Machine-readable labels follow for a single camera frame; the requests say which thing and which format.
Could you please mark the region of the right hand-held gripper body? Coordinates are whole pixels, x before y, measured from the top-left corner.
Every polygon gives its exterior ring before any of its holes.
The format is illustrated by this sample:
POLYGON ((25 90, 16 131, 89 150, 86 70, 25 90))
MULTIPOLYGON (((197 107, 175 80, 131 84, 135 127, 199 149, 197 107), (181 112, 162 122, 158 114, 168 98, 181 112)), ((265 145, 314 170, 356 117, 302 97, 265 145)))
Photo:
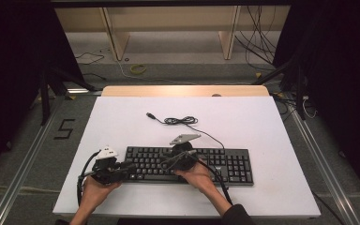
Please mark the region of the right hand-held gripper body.
POLYGON ((177 157, 168 160, 177 162, 174 170, 187 171, 195 165, 198 159, 196 159, 196 150, 190 142, 198 138, 200 138, 199 134, 180 134, 170 142, 172 146, 170 153, 177 154, 177 157))

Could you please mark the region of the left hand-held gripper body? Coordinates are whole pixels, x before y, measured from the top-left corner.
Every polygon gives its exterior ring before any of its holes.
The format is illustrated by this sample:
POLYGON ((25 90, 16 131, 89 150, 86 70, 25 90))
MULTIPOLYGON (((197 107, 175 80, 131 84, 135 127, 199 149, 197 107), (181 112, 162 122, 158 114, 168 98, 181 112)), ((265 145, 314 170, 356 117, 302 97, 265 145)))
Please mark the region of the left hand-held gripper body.
POLYGON ((105 146, 97 153, 97 159, 92 167, 92 177, 102 185, 120 182, 120 172, 128 172, 128 169, 118 168, 118 154, 110 146, 105 146))

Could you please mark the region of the black computer keyboard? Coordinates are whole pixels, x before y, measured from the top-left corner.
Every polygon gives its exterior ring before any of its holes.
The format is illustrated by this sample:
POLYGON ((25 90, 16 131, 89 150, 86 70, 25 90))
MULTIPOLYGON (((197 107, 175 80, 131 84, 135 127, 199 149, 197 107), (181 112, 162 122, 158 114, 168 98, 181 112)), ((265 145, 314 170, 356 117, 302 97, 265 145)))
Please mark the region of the black computer keyboard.
MULTIPOLYGON (((174 169, 163 171, 161 162, 164 154, 170 153, 171 147, 129 146, 125 161, 136 165, 129 182, 151 184, 185 184, 187 181, 173 173, 174 169)), ((212 181, 219 185, 216 174, 221 176, 225 186, 252 186, 254 184, 250 157, 247 149, 196 148, 196 158, 200 158, 213 171, 212 181)))

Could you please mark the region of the person's left hand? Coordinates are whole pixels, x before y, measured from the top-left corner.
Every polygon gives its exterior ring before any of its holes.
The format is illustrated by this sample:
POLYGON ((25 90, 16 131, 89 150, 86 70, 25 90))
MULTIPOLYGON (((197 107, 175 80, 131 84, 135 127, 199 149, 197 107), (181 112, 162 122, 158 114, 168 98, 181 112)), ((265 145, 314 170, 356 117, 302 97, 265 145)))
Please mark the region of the person's left hand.
POLYGON ((94 212, 107 199, 109 194, 121 185, 121 182, 102 185, 93 177, 87 177, 83 183, 81 209, 86 212, 94 212))

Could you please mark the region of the person's right hand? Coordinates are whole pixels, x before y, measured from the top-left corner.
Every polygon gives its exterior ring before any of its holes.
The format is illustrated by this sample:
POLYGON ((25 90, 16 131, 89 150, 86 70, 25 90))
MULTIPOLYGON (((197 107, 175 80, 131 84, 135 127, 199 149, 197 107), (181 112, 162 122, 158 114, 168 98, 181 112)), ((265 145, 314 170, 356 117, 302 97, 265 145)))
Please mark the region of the person's right hand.
POLYGON ((199 162, 187 171, 175 170, 174 173, 185 178, 190 185, 205 195, 211 195, 218 191, 211 180, 208 169, 199 162))

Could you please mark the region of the light wooden table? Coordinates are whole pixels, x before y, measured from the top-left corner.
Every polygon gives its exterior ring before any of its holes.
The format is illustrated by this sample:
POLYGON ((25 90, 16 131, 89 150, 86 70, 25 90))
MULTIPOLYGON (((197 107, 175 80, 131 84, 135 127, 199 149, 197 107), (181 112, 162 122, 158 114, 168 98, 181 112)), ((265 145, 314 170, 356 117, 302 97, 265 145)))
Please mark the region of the light wooden table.
POLYGON ((111 85, 103 97, 268 97, 262 85, 111 85))

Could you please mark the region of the white table board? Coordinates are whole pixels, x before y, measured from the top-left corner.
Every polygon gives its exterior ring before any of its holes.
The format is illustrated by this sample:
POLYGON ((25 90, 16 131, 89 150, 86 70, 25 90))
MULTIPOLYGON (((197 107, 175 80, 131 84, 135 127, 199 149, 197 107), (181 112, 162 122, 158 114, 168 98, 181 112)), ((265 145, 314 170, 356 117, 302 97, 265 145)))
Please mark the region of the white table board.
POLYGON ((53 209, 72 215, 76 183, 87 159, 110 146, 120 157, 130 146, 166 146, 188 127, 162 119, 194 116, 195 147, 246 148, 254 184, 230 187, 234 203, 255 218, 316 218, 320 210, 271 97, 99 97, 53 209))

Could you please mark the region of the yellow tape roll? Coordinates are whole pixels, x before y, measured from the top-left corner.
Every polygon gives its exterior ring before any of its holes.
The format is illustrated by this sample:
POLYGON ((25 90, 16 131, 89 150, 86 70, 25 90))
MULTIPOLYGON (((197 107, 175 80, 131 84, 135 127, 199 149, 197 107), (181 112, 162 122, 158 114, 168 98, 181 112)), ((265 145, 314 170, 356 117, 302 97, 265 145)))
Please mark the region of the yellow tape roll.
POLYGON ((130 67, 130 72, 135 75, 143 74, 145 71, 146 71, 145 65, 138 64, 138 65, 132 65, 130 67))

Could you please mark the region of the black metal stand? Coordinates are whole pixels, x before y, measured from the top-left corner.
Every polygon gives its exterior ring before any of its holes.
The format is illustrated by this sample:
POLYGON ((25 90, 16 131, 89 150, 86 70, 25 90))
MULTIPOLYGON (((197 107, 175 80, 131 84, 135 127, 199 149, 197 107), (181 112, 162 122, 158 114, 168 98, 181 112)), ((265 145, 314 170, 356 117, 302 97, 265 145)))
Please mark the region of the black metal stand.
POLYGON ((300 64, 299 58, 292 57, 288 62, 284 63, 282 66, 277 67, 274 71, 270 72, 266 76, 259 78, 256 82, 253 82, 252 85, 262 85, 272 79, 274 79, 279 74, 282 74, 282 80, 279 84, 281 91, 290 91, 292 88, 295 90, 296 100, 295 100, 295 109, 298 115, 305 120, 305 113, 303 109, 303 91, 305 88, 304 85, 304 71, 300 64))
POLYGON ((83 75, 77 77, 61 69, 60 67, 44 68, 39 75, 39 90, 42 104, 42 126, 48 122, 48 119, 51 115, 48 88, 51 88, 57 96, 62 97, 68 92, 68 89, 64 85, 64 81, 75 83, 91 92, 101 91, 101 88, 97 88, 87 83, 83 79, 83 75))

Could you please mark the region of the light wooden shelf unit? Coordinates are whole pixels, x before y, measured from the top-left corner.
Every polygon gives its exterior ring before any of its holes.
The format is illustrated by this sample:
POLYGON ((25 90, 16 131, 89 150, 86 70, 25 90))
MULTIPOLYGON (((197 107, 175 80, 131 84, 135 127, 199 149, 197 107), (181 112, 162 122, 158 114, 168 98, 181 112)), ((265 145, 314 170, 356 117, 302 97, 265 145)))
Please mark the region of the light wooden shelf unit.
POLYGON ((232 57, 237 31, 259 27, 280 31, 288 6, 70 7, 55 10, 67 32, 104 32, 116 60, 123 58, 131 32, 216 31, 223 57, 232 57))

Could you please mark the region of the black curtain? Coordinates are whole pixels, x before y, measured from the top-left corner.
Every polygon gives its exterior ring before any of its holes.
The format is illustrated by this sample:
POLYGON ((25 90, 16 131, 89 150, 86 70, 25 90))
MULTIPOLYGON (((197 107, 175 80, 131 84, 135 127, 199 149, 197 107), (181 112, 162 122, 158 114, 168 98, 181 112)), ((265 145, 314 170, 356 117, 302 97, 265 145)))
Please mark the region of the black curtain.
POLYGON ((49 68, 83 79, 51 0, 0 0, 0 155, 49 68))
POLYGON ((307 91, 360 179, 360 0, 291 0, 274 60, 291 58, 317 13, 323 28, 307 43, 307 91))

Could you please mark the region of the aluminium floor rail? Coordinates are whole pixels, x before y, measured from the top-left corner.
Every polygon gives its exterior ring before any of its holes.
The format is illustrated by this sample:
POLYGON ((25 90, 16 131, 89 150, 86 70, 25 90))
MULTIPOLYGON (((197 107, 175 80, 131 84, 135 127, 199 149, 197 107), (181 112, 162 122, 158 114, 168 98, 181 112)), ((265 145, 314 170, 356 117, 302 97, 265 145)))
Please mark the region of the aluminium floor rail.
POLYGON ((53 101, 50 115, 44 124, 38 127, 32 144, 29 146, 26 154, 22 158, 22 163, 14 174, 10 184, 5 188, 4 194, 0 199, 0 225, 5 223, 8 213, 10 212, 10 209, 12 208, 18 194, 20 193, 21 187, 23 186, 23 183, 34 164, 34 161, 46 140, 47 134, 51 129, 53 119, 58 109, 63 104, 64 99, 64 97, 57 97, 53 101))
POLYGON ((352 202, 342 188, 334 171, 325 159, 320 146, 317 144, 308 124, 303 120, 298 112, 292 112, 292 118, 301 132, 301 135, 307 144, 307 148, 318 167, 324 183, 326 184, 338 210, 343 218, 344 225, 360 225, 360 218, 353 207, 352 202))

